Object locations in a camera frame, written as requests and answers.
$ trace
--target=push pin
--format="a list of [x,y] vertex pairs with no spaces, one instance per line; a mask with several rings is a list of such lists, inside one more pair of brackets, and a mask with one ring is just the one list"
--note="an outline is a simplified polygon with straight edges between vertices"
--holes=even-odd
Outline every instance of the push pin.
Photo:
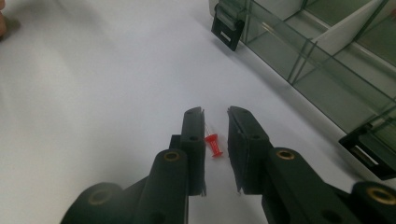
[[206,138],[205,141],[209,143],[210,147],[212,148],[213,156],[212,157],[220,157],[222,155],[222,151],[219,150],[218,146],[218,135],[216,133],[211,133],[207,125],[205,125],[206,129]]

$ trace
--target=white table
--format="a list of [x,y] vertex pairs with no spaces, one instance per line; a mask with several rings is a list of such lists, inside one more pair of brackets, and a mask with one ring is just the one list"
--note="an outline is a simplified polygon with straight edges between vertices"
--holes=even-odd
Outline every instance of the white table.
[[247,48],[211,34],[207,1],[14,0],[3,12],[20,27],[0,42],[2,224],[59,223],[85,188],[132,185],[196,106],[225,153],[206,152],[208,195],[190,197],[192,224],[265,222],[261,196],[236,192],[230,105],[326,182],[349,191],[360,179],[334,124]]

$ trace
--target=human hand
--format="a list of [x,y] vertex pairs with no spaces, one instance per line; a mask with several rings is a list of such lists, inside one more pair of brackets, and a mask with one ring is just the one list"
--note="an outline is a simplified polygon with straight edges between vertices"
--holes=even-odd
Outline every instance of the human hand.
[[[0,10],[6,6],[6,0],[0,0]],[[3,14],[0,12],[0,36],[4,35],[7,31],[6,22]]]

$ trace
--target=push pin needle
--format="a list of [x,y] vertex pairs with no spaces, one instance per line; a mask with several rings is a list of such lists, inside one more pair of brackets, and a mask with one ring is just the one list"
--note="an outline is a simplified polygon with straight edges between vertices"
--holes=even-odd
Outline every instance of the push pin needle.
[[219,157],[222,155],[222,152],[219,150],[219,146],[218,146],[218,135],[217,134],[212,134],[209,131],[209,128],[207,127],[207,125],[205,125],[205,129],[206,129],[206,138],[205,141],[207,143],[209,143],[210,147],[212,148],[212,152],[213,152],[213,156],[212,157]]

